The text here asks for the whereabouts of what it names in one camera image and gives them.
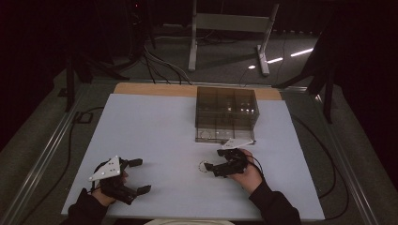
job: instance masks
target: acrylic box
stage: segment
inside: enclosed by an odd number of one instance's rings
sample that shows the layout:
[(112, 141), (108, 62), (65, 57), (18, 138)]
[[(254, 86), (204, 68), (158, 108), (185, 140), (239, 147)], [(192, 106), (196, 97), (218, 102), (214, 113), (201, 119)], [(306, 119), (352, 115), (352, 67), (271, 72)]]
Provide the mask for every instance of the acrylic box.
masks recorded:
[(254, 141), (253, 128), (259, 114), (253, 90), (198, 87), (195, 140), (198, 143), (225, 143), (231, 138)]

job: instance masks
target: human hand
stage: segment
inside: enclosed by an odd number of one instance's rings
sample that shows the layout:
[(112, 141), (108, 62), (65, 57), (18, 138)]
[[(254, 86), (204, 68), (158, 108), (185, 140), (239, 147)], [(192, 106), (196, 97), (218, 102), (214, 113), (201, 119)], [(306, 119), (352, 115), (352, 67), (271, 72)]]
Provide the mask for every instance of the human hand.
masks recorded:
[[(126, 177), (129, 175), (124, 171), (122, 173), (122, 182), (126, 183)], [(103, 194), (100, 190), (100, 183), (97, 184), (97, 188), (91, 193), (91, 195), (96, 198), (100, 204), (102, 204), (105, 207), (108, 207), (109, 205), (113, 204), (116, 202), (115, 198), (109, 197), (105, 194)]]
[[(253, 154), (251, 152), (246, 149), (240, 149), (240, 151), (242, 151), (246, 155), (246, 158), (251, 163), (254, 163)], [(244, 173), (235, 173), (229, 175), (230, 178), (240, 183), (240, 185), (249, 194), (252, 194), (261, 184), (261, 182), (263, 182), (260, 172), (251, 163), (247, 165)]]

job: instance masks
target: aluminum rail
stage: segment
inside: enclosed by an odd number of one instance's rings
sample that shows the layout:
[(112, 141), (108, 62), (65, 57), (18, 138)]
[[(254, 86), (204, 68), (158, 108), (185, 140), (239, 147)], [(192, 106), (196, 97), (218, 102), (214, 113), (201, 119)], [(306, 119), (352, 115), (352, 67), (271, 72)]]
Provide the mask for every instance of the aluminum rail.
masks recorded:
[(73, 119), (73, 115), (76, 113), (76, 108), (79, 101), (82, 99), (84, 94), (87, 92), (88, 84), (81, 84), (78, 92), (76, 93), (76, 101), (75, 104), (71, 107), (69, 112), (66, 112), (62, 117), (61, 121), (57, 125), (53, 136), (47, 142), (47, 145), (41, 152), (38, 160), (30, 170), (29, 174), (26, 176), (23, 181), (22, 186), (20, 187), (17, 195), (11, 202), (11, 205), (8, 207), (8, 210), (3, 215), (0, 220), (0, 224), (2, 225), (13, 225), (18, 224), (21, 220), (21, 215), (23, 213), (24, 208), (26, 207), (30, 197), (32, 196), (35, 188), (38, 185), (38, 182), (41, 179), (41, 176), (44, 174), (48, 164), (50, 163), (56, 149), (64, 137), (65, 132), (67, 131), (70, 122)]
[(375, 212), (373, 211), (371, 205), (366, 198), (360, 181), (355, 175), (354, 170), (352, 169), (351, 164), (345, 154), (344, 148), (341, 146), (333, 127), (325, 119), (322, 111), (323, 103), (321, 97), (316, 96), (311, 97), (311, 99), (313, 100), (318, 115), (321, 117), (320, 119), (323, 123), (325, 131), (329, 136), (329, 140), (331, 141), (331, 144), (333, 144), (333, 149), (335, 150), (333, 154), (335, 157), (337, 157), (336, 161), (342, 168), (341, 173), (346, 181), (348, 188), (351, 190), (351, 195), (357, 204), (364, 223), (366, 225), (378, 225), (379, 223), (375, 216)]

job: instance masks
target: sleeve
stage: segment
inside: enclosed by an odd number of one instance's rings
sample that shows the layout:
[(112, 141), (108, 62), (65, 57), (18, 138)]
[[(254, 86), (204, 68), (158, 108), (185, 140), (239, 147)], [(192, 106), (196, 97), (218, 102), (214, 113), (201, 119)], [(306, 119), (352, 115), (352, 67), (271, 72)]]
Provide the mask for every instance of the sleeve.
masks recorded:
[(301, 224), (299, 211), (279, 191), (272, 191), (263, 181), (249, 199), (261, 212), (264, 222), (268, 225)]
[(100, 225), (107, 211), (108, 207), (100, 204), (83, 188), (77, 202), (69, 207), (68, 218), (61, 225)]

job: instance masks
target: cable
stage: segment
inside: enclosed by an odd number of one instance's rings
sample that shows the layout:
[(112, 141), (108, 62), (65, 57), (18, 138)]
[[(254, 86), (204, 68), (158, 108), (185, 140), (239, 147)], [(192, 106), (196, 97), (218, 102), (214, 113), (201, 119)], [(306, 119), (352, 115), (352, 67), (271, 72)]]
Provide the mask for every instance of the cable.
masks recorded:
[(158, 72), (158, 70), (148, 61), (148, 58), (146, 57), (145, 54), (143, 55), (143, 57), (144, 57), (144, 59), (146, 60), (146, 66), (148, 67), (149, 74), (150, 74), (150, 76), (151, 76), (151, 78), (152, 78), (152, 80), (153, 80), (153, 83), (155, 83), (155, 79), (154, 79), (154, 77), (152, 76), (152, 73), (151, 73), (151, 70), (150, 70), (150, 69), (152, 69), (153, 72), (154, 72), (156, 75), (158, 75), (158, 76), (160, 76), (161, 78), (163, 78), (168, 84), (171, 84), (171, 83), (169, 82), (169, 80), (168, 80), (166, 77), (162, 76), (162, 75)]
[(72, 131), (74, 129), (74, 126), (76, 125), (76, 122), (81, 120), (82, 117), (87, 114), (90, 113), (92, 111), (95, 110), (102, 110), (104, 107), (96, 107), (93, 109), (90, 109), (86, 112), (81, 112), (79, 114), (79, 112), (76, 112), (71, 123), (71, 127), (70, 127), (70, 131), (69, 131), (69, 138), (68, 138), (68, 159), (67, 159), (67, 164), (65, 165), (64, 171), (61, 173), (61, 175), (59, 176), (58, 180), (55, 182), (55, 184), (53, 184), (53, 186), (50, 188), (50, 190), (40, 199), (40, 201), (38, 201), (38, 203), (29, 211), (29, 213), (23, 218), (23, 220), (21, 221), (21, 225), (24, 224), (26, 222), (26, 220), (32, 216), (33, 213), (35, 213), (35, 211), (38, 209), (38, 207), (47, 199), (47, 197), (49, 197), (49, 195), (53, 192), (53, 190), (56, 188), (56, 186), (58, 186), (58, 184), (61, 182), (62, 178), (64, 178), (65, 173), (67, 173), (69, 164), (70, 164), (70, 159), (71, 159), (71, 139), (72, 139)]
[(344, 188), (345, 188), (345, 194), (346, 194), (344, 209), (343, 209), (343, 211), (342, 211), (340, 214), (338, 214), (337, 216), (325, 218), (325, 220), (332, 220), (332, 219), (335, 219), (335, 218), (339, 218), (340, 216), (342, 216), (342, 215), (347, 211), (348, 205), (349, 205), (349, 191), (348, 191), (348, 186), (347, 186), (347, 184), (346, 184), (346, 181), (344, 180), (344, 178), (343, 178), (343, 176), (342, 176), (340, 170), (337, 168), (336, 164), (334, 163), (333, 158), (331, 157), (331, 154), (330, 154), (330, 152), (329, 152), (329, 149), (319, 140), (319, 138), (314, 134), (314, 132), (313, 132), (306, 124), (304, 124), (304, 122), (302, 122), (302, 120), (300, 120), (300, 119), (299, 119), (297, 116), (295, 116), (294, 114), (291, 114), (291, 116), (292, 116), (292, 118), (293, 118), (294, 120), (296, 120), (297, 122), (299, 122), (302, 126), (304, 126), (304, 127), (312, 134), (312, 136), (316, 139), (316, 141), (317, 141), (317, 142), (320, 144), (320, 146), (322, 147), (322, 150), (324, 150), (324, 152), (325, 152), (326, 155), (328, 156), (328, 158), (329, 158), (329, 160), (330, 160), (330, 163), (331, 163), (331, 166), (332, 166), (332, 168), (333, 168), (333, 184), (332, 184), (331, 188), (330, 188), (326, 193), (324, 193), (323, 195), (319, 196), (318, 198), (321, 199), (321, 198), (327, 196), (328, 194), (330, 194), (330, 193), (334, 190), (335, 185), (336, 185), (336, 172), (339, 174), (340, 178), (341, 178), (342, 181), (343, 181)]
[(173, 65), (171, 63), (165, 62), (164, 60), (160, 59), (158, 56), (155, 56), (155, 54), (151, 53), (146, 47), (144, 47), (144, 49), (155, 61), (158, 61), (158, 62), (168, 66), (169, 68), (171, 68), (174, 71), (176, 71), (175, 68), (180, 70), (180, 71), (182, 71), (182, 73), (184, 74), (184, 76), (182, 76), (182, 78), (184, 78), (184, 80), (187, 83), (189, 83), (190, 85), (193, 85), (193, 82), (190, 80), (190, 78), (188, 77), (187, 73), (185, 73), (185, 71), (182, 68), (177, 67), (177, 66), (175, 66), (175, 65)]
[(285, 53), (284, 53), (284, 45), (286, 44), (286, 39), (287, 39), (287, 34), (285, 34), (284, 35), (284, 39), (283, 39), (283, 45), (282, 45), (282, 56), (283, 56), (283, 60), (282, 60), (282, 62), (279, 64), (279, 66), (278, 66), (278, 70), (276, 71), (276, 81), (275, 81), (275, 85), (278, 83), (278, 80), (279, 80), (279, 70), (281, 69), (281, 67), (282, 67), (282, 65), (283, 65), (283, 63), (284, 63), (284, 60), (285, 60), (285, 57), (284, 57), (284, 55), (285, 55)]
[(248, 163), (253, 165), (255, 167), (255, 169), (257, 169), (257, 171), (260, 173), (261, 178), (263, 178), (263, 180), (266, 180), (266, 177), (264, 176), (264, 172), (263, 172), (263, 167), (261, 166), (261, 163), (257, 160), (257, 158), (255, 158), (253, 156), (248, 156), (248, 155), (246, 155), (246, 157), (252, 158), (257, 162), (258, 166), (248, 160)]
[(147, 59), (145, 56), (144, 56), (144, 59), (146, 60), (146, 67), (148, 68), (150, 78), (152, 79), (152, 82), (153, 82), (154, 84), (156, 84), (155, 78), (153, 77), (152, 71), (150, 70), (150, 67), (149, 67), (148, 59)]
[(247, 83), (245, 83), (245, 85), (244, 86), (242, 86), (241, 85), (241, 82), (242, 82), (242, 80), (243, 80), (243, 77), (245, 76), (245, 74), (249, 71), (249, 70), (252, 70), (252, 69), (254, 69), (254, 68), (256, 68), (256, 66), (250, 66), (250, 67), (248, 67), (248, 68), (246, 68), (246, 70), (243, 72), (243, 74), (242, 74), (242, 76), (240, 77), (240, 79), (239, 79), (239, 87), (246, 87), (248, 84)]

